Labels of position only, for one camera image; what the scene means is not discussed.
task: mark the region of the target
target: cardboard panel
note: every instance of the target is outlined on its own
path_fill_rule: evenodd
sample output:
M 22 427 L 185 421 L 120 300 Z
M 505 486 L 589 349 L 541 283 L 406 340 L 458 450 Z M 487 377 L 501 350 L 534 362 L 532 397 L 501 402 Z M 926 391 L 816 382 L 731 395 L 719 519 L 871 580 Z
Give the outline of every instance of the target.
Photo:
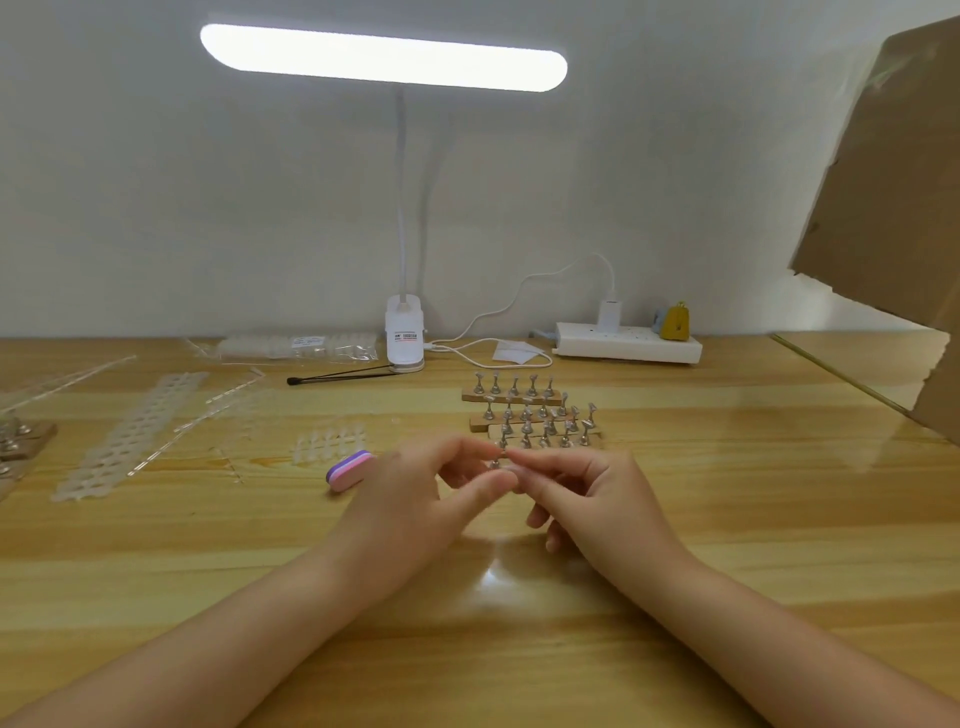
M 914 405 L 913 418 L 960 445 L 960 336 L 952 336 L 947 352 L 926 381 Z
M 791 267 L 960 329 L 960 17 L 884 43 Z

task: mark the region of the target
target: hand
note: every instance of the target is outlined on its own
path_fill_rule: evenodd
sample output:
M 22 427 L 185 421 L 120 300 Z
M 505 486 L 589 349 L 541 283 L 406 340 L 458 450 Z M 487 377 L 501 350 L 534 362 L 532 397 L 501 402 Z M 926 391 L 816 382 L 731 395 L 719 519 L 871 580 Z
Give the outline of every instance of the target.
M 639 606 L 662 578 L 693 562 L 629 452 L 507 449 L 518 489 L 536 504 L 527 525 L 547 528 L 546 549 L 571 538 L 587 560 Z
M 319 547 L 358 611 L 403 586 L 516 487 L 515 474 L 485 462 L 502 454 L 490 440 L 440 436 L 379 458 Z M 440 498 L 438 474 L 457 492 Z

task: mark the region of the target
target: forearm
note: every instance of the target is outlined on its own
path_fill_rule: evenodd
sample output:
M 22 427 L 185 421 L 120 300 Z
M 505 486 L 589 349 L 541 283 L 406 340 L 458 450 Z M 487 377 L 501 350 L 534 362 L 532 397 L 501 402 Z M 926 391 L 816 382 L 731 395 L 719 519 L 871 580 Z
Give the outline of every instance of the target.
M 41 699 L 3 728 L 232 728 L 356 610 L 319 551 Z
M 645 609 L 777 728 L 960 724 L 960 705 L 699 564 Z

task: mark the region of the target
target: label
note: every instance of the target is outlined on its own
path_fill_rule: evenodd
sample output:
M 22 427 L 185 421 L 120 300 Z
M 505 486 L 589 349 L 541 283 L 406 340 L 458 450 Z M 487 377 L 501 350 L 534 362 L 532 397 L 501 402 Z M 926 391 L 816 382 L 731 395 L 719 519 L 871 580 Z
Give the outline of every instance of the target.
M 325 336 L 298 336 L 290 346 L 293 349 L 314 349 L 324 345 Z
M 543 354 L 542 349 L 538 349 L 533 344 L 527 344 L 525 341 L 501 340 L 496 345 L 496 351 L 493 352 L 493 360 L 526 364 L 539 354 Z

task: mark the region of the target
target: purple nail buffer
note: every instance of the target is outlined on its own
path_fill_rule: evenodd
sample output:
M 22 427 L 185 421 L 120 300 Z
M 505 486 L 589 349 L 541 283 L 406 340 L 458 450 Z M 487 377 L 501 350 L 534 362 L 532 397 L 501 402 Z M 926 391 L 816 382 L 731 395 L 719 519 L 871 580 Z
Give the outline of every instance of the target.
M 370 470 L 368 463 L 376 461 L 376 455 L 367 450 L 359 450 L 330 468 L 326 473 L 326 482 L 334 493 L 343 493 L 359 483 Z

